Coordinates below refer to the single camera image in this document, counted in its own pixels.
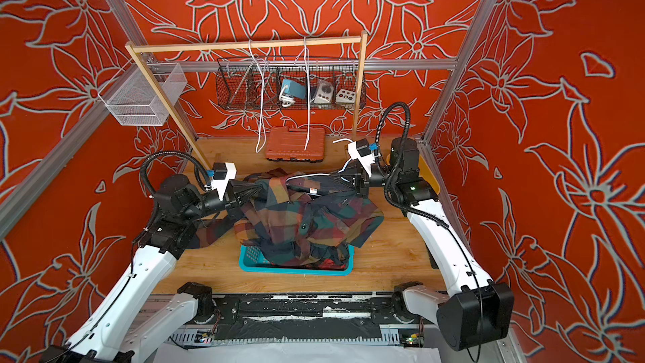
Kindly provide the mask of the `dark plaid shirt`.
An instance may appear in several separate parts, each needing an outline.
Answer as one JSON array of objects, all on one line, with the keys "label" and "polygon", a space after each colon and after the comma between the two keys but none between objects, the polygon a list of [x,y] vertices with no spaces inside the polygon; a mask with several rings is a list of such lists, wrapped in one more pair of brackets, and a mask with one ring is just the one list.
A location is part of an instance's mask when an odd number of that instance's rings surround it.
[{"label": "dark plaid shirt", "polygon": [[242,218],[201,225],[189,249],[207,248],[232,231],[274,266],[341,270],[350,248],[362,247],[384,221],[384,213],[341,178],[289,176],[278,168],[245,179],[260,189],[242,206]]}]

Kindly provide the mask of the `white wire hanger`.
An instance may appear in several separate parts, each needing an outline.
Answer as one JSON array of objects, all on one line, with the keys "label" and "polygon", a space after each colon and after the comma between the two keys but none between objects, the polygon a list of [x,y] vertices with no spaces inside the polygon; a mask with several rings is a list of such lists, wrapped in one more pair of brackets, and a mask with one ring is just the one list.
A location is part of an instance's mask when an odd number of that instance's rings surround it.
[{"label": "white wire hanger", "polygon": [[260,74],[258,138],[255,146],[255,153],[259,154],[265,148],[267,143],[267,127],[265,122],[265,90],[267,86],[265,74],[267,73],[267,64],[265,58],[260,58],[259,55],[255,54],[253,43],[253,40],[248,41],[248,52],[257,72]]}]

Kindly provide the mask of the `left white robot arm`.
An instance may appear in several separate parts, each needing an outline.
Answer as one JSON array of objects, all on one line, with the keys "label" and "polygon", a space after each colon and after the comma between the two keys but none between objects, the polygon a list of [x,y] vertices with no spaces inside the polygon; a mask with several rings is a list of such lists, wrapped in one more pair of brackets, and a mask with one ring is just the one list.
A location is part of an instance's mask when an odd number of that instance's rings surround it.
[{"label": "left white robot arm", "polygon": [[159,151],[147,156],[139,169],[154,207],[146,227],[134,239],[129,266],[69,341],[48,347],[40,361],[145,362],[184,324],[193,320],[208,323],[215,317],[211,287],[188,282],[165,307],[133,326],[158,283],[174,271],[195,240],[203,220],[222,212],[232,221],[243,218],[243,206],[261,187],[236,180],[232,163],[216,163],[208,170],[195,157],[171,151],[172,156],[193,164],[198,183],[192,185],[187,176],[176,174],[154,188],[148,166],[163,155]]}]

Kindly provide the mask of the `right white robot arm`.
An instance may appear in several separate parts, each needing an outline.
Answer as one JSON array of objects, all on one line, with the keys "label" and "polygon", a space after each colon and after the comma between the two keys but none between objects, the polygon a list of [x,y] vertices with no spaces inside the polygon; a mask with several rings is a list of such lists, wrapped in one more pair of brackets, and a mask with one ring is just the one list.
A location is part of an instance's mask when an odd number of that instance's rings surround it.
[{"label": "right white robot arm", "polygon": [[408,105],[391,104],[379,126],[385,125],[395,109],[403,111],[404,125],[390,156],[383,156],[378,141],[352,141],[347,146],[349,171],[339,171],[334,176],[360,196],[367,197],[371,188],[382,189],[389,205],[398,208],[421,235],[446,290],[431,291],[423,284],[406,286],[401,291],[403,307],[436,324],[452,350],[467,351],[470,359],[477,362],[483,345],[507,337],[514,293],[507,284],[494,282],[475,260],[449,223],[439,191],[421,176],[419,150],[409,136]]}]

